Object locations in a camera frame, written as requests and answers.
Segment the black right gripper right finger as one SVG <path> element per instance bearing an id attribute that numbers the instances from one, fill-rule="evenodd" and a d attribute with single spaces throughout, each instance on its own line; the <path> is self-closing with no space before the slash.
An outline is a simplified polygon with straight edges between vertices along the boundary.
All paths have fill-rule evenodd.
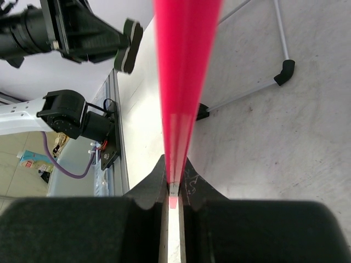
<path id="1" fill-rule="evenodd" d="M 350 262 L 339 223 L 322 203 L 228 199 L 190 162 L 180 189 L 187 262 Z"/>

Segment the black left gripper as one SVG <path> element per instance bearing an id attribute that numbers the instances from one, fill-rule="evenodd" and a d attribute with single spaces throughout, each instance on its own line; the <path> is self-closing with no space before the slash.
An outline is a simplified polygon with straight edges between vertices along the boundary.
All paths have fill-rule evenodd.
<path id="1" fill-rule="evenodd" d="M 62 58 L 81 64 L 94 64 L 113 58 L 119 50 L 129 47 L 128 37 L 97 17 L 88 1 L 40 1 L 52 50 L 59 51 Z M 107 35 L 117 45 L 73 49 L 69 47 L 68 33 L 74 30 L 81 36 Z"/>

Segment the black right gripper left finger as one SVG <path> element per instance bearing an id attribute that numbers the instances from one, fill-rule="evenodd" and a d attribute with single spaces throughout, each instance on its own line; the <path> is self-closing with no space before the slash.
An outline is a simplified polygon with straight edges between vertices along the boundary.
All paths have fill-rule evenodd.
<path id="1" fill-rule="evenodd" d="M 165 159 L 120 197 L 14 201 L 1 215 L 1 262 L 166 262 Z"/>

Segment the pink framed whiteboard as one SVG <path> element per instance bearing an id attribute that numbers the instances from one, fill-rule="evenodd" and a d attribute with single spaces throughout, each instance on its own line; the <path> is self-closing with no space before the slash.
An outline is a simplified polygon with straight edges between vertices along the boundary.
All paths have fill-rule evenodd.
<path id="1" fill-rule="evenodd" d="M 169 206 L 177 207 L 222 1 L 155 1 Z"/>

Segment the green bone-shaped eraser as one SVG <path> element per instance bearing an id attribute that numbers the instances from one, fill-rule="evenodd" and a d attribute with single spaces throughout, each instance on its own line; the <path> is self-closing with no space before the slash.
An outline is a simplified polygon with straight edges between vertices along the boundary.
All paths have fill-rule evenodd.
<path id="1" fill-rule="evenodd" d="M 143 33 L 144 30 L 140 22 L 130 18 L 126 19 L 121 39 L 126 40 L 127 45 L 118 48 L 114 60 L 115 70 L 129 75 L 132 73 Z"/>

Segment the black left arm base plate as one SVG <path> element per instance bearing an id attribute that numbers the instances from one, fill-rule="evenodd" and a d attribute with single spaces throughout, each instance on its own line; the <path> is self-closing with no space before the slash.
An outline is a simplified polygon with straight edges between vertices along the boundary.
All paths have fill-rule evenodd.
<path id="1" fill-rule="evenodd" d="M 121 139 L 117 103 L 112 99 L 105 99 L 103 106 L 106 110 L 105 117 L 110 121 L 111 127 L 103 145 L 100 148 L 101 170 L 110 168 L 114 164 L 115 160 L 121 156 Z"/>

